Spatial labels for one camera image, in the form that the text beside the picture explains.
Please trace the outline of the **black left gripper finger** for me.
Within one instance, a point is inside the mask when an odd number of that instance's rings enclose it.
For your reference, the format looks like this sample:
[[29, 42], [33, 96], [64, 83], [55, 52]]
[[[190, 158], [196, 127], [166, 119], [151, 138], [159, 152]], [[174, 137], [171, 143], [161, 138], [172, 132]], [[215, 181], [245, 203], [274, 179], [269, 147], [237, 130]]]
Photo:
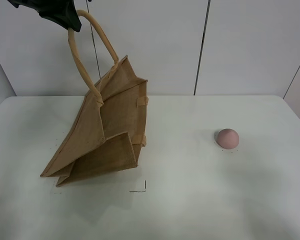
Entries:
[[8, 0], [15, 8], [25, 6], [37, 11], [43, 19], [52, 21], [65, 29], [80, 32], [80, 22], [74, 0]]

